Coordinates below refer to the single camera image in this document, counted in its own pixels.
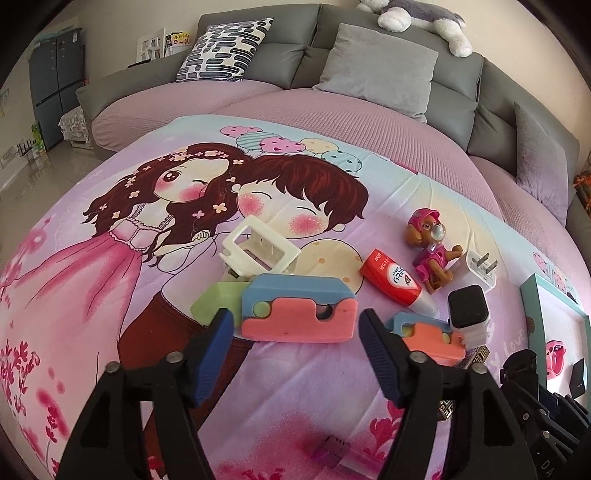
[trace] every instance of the balloon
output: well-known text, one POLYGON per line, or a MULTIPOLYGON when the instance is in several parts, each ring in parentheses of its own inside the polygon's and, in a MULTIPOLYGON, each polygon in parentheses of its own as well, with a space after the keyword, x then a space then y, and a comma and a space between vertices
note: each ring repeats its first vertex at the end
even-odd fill
POLYGON ((240 135, 251 132, 262 132, 258 127, 224 127, 220 130, 227 137, 238 138, 240 135))
POLYGON ((269 137, 261 141, 261 150, 266 153, 298 153, 305 149, 304 144, 283 137, 269 137))
POLYGON ((312 153, 320 154, 339 149, 339 147, 337 147, 334 143, 327 142, 321 138, 305 138, 301 141, 301 143, 306 146, 306 150, 309 150, 312 153))
POLYGON ((247 132, 245 134, 240 135, 236 139, 236 146, 243 148, 244 150, 260 150, 261 149, 261 141, 269 138, 269 137, 276 137, 277 134, 272 134, 269 132, 263 132, 259 129, 258 132, 247 132))
POLYGON ((347 152, 341 152, 341 150, 325 152, 320 156, 320 158, 332 163, 333 165, 336 165, 339 168, 342 168, 344 171, 348 171, 349 173, 359 171, 363 166, 361 164, 361 160, 359 160, 357 157, 354 157, 347 152))

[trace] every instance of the gray refrigerator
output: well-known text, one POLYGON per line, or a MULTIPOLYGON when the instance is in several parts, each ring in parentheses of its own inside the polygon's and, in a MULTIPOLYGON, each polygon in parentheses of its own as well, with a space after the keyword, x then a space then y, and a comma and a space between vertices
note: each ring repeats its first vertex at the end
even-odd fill
POLYGON ((79 105, 76 89, 84 85, 81 30, 42 42, 29 61, 33 111, 47 149, 63 140, 58 125, 61 116, 79 105))

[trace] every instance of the black and white pillow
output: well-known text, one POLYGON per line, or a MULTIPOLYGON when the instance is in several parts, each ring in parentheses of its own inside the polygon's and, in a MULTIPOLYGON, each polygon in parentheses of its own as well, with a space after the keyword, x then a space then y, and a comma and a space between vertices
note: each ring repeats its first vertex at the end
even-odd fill
POLYGON ((241 80, 272 22, 272 18, 264 18, 250 22, 210 25, 199 37, 178 71, 177 82, 241 80))

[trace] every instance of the stuffed dog toy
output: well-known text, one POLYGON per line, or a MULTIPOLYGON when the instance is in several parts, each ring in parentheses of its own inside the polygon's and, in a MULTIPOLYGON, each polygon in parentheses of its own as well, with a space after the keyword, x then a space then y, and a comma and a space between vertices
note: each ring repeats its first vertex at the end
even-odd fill
POLYGON ((447 8, 414 0, 360 0, 357 9, 378 14, 378 25, 390 32, 403 32, 415 25, 447 40, 456 57, 472 53, 472 45, 462 31, 464 19, 447 8))

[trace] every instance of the gray pillow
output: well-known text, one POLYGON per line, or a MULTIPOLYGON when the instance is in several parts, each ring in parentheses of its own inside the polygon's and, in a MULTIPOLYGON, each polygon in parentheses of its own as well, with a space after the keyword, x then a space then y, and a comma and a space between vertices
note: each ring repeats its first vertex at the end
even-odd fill
POLYGON ((564 226, 569 208, 566 155, 538 121, 515 103, 517 185, 544 205, 564 226))
POLYGON ((438 56, 402 38, 340 24, 320 83, 313 89, 377 103, 425 124, 438 56))

